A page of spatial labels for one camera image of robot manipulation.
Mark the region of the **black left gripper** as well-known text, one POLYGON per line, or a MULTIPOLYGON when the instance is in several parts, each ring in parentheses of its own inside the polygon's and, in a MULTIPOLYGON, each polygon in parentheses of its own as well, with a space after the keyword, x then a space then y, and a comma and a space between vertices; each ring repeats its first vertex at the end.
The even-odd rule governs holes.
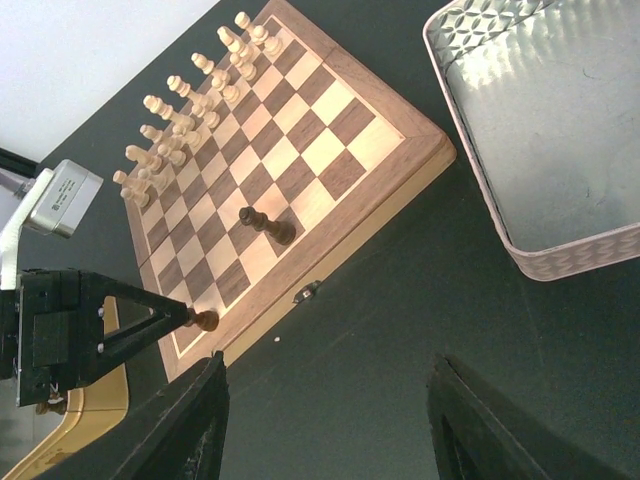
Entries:
POLYGON ((28 270, 1 292, 1 378, 16 385, 16 405, 48 400, 52 387, 86 387, 189 319, 186 304, 83 270, 28 270), (107 297, 147 313, 104 332, 107 297))

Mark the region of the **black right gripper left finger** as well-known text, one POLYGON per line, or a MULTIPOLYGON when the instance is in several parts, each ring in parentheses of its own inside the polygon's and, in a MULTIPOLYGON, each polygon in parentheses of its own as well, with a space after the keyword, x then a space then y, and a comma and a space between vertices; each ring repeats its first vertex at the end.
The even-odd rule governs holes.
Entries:
POLYGON ((74 457, 76 479, 217 479, 229 417, 223 354, 198 360, 74 457))

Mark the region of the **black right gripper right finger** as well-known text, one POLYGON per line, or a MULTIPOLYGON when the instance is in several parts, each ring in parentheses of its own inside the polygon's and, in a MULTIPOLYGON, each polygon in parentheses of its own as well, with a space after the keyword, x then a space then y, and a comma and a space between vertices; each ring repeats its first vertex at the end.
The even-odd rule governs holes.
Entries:
POLYGON ((553 434, 476 371, 438 354, 428 417, 441 479, 628 479, 553 434))

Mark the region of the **dark rook piece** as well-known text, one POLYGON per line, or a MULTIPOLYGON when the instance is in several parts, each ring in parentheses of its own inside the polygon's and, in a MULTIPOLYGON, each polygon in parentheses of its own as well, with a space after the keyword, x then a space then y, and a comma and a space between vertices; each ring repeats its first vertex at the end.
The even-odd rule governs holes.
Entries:
POLYGON ((202 331, 215 331, 219 325, 219 314, 215 310, 204 310, 196 312, 193 308, 188 309, 188 318, 185 327, 197 326, 202 331))

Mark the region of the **dark king piece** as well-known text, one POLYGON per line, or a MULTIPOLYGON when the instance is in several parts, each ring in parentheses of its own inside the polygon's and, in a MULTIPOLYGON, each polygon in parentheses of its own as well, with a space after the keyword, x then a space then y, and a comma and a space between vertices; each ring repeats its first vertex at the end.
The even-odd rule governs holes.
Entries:
POLYGON ((239 210, 242 225, 252 227, 257 232, 266 232, 277 244, 289 245, 296 237, 296 229, 288 221, 270 220, 268 216, 251 206, 239 210))

